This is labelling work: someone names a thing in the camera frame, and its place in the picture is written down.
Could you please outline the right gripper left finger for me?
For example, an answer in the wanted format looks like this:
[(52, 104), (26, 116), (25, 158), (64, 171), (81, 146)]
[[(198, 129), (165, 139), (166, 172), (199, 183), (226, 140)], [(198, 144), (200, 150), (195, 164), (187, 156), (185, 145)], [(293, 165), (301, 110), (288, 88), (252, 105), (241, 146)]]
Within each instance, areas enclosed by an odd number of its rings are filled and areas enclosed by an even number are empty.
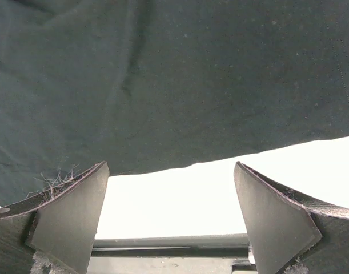
[(86, 273), (109, 167), (0, 208), (0, 273)]

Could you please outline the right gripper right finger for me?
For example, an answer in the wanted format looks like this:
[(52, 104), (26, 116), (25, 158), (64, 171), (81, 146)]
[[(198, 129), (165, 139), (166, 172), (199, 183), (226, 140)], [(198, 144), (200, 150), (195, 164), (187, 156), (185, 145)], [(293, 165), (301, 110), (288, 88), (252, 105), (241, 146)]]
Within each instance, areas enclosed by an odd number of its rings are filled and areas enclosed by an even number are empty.
[(349, 273), (349, 208), (237, 162), (234, 182), (258, 273)]

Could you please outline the black t shirt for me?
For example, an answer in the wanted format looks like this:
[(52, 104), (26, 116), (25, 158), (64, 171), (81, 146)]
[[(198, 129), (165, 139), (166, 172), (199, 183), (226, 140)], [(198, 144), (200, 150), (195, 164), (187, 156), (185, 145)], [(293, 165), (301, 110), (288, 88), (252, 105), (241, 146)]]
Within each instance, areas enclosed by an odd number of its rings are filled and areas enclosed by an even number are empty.
[(349, 1), (0, 1), (0, 205), (349, 136)]

